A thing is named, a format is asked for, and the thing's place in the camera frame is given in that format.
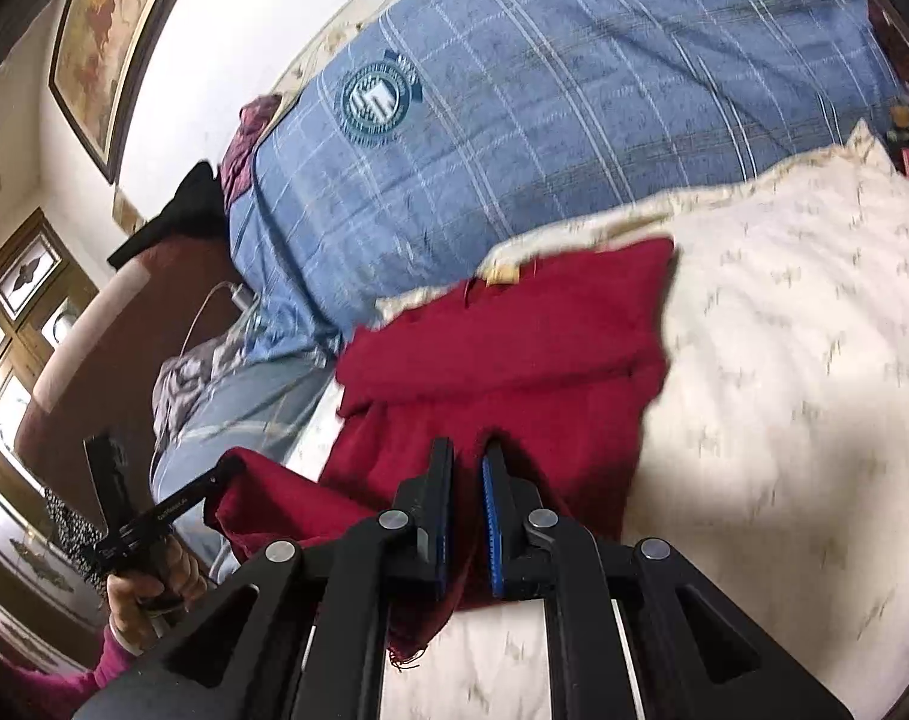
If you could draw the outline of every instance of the black metal frame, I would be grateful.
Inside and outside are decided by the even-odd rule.
[[[266,547],[75,720],[374,720],[390,607],[445,589],[453,461],[437,440],[393,509],[322,546]],[[496,593],[544,598],[555,720],[851,720],[666,542],[596,541],[497,443],[483,482]]]
[[[61,52],[61,42],[64,37],[64,25],[67,23],[67,13],[70,10],[72,0],[64,1],[64,10],[62,10],[61,19],[58,23],[58,33],[54,40],[54,52],[51,56],[51,67],[48,70],[48,89],[54,95],[58,108],[61,108],[64,119],[70,124],[75,136],[81,141],[88,156],[101,170],[107,183],[113,184],[117,181],[121,172],[121,160],[124,156],[124,148],[128,140],[128,131],[131,129],[131,118],[134,117],[134,105],[137,103],[137,94],[140,92],[141,83],[144,81],[144,74],[147,71],[148,64],[151,61],[151,55],[158,44],[161,30],[163,30],[167,18],[174,8],[177,0],[155,0],[151,5],[147,20],[144,23],[144,29],[136,36],[134,51],[131,54],[131,64],[124,76],[121,90],[118,92],[117,116],[115,117],[115,126],[107,135],[107,158],[103,158],[94,147],[93,143],[88,140],[88,135],[81,129],[74,114],[67,106],[64,96],[55,84],[55,71],[58,66],[58,55]]]

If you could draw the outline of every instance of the white bedsheet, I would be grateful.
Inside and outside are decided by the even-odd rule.
[[[539,229],[480,271],[665,232],[671,367],[623,540],[673,542],[857,719],[883,717],[909,683],[909,181],[861,127],[747,184]],[[339,400],[289,467],[320,474]],[[456,614],[418,668],[387,669],[384,716],[547,720],[544,648],[539,603]]]

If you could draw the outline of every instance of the round logo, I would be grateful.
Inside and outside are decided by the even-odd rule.
[[[352,73],[341,90],[341,128],[364,146],[384,143],[404,121],[413,101],[422,99],[421,83],[411,62],[395,52]]]

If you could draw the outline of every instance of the black clamp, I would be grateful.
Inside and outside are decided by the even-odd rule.
[[[171,525],[208,495],[220,490],[243,467],[237,457],[226,456],[214,469],[188,483],[148,512],[138,514],[131,504],[124,480],[124,456],[120,446],[109,435],[102,434],[85,441],[85,452],[101,514],[107,523],[107,533],[96,544],[86,547],[83,556],[101,577],[137,570],[165,584],[165,539],[172,533]],[[142,605],[150,614],[166,614],[180,608],[182,599],[174,592],[165,590]]]
[[[374,720],[391,605],[446,587],[453,451],[337,541],[275,541],[76,720]],[[556,720],[851,720],[670,544],[595,539],[482,463],[491,591],[544,599]]]

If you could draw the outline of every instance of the blue gripper pad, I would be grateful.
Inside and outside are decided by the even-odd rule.
[[[501,565],[501,528],[494,507],[494,487],[491,484],[491,464],[485,457],[481,461],[481,478],[484,481],[484,509],[488,519],[488,562],[491,564],[491,594],[504,597],[504,571]]]

